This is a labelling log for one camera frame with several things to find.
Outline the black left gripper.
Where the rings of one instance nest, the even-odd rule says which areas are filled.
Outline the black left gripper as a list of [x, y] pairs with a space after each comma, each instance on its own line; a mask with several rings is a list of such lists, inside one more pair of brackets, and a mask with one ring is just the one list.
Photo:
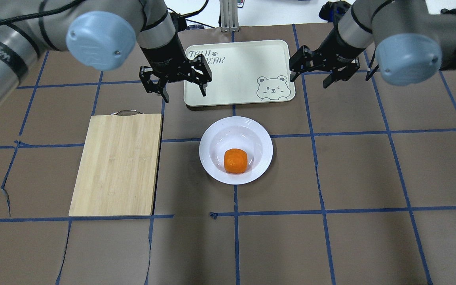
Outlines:
[[198, 85], [206, 97], [206, 87], [212, 81], [212, 72], [204, 54], [188, 59], [180, 40], [171, 40], [162, 47], [141, 47], [150, 66], [141, 66], [139, 78], [147, 93], [158, 93], [169, 103], [167, 83], [188, 81]]

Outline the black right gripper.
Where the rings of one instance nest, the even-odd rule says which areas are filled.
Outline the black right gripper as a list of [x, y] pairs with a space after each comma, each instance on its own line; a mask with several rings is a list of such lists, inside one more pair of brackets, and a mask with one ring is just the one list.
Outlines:
[[303, 45], [290, 57], [290, 83], [303, 73], [317, 70], [330, 72], [323, 80], [323, 88], [338, 81], [347, 81], [360, 69], [360, 54], [360, 48], [349, 45], [339, 34], [328, 34], [318, 49], [313, 51]]

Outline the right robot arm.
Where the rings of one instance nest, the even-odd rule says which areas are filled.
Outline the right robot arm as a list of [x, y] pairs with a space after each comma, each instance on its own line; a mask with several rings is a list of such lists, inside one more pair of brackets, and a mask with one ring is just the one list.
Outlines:
[[291, 56], [290, 81], [316, 70], [329, 72], [324, 88], [347, 81], [371, 44], [377, 66], [369, 66], [366, 80], [379, 72], [387, 83], [407, 86], [456, 70], [456, 8], [430, 14], [424, 0], [357, 0], [317, 49], [302, 46]]

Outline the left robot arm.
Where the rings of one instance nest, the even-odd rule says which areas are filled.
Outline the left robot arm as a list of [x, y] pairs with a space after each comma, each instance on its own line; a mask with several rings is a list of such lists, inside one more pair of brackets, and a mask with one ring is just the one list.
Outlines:
[[166, 84], [212, 80], [203, 55], [188, 59], [163, 0], [0, 0], [0, 105], [45, 51], [69, 51], [85, 66], [120, 67], [138, 44], [150, 63], [140, 78], [168, 102]]

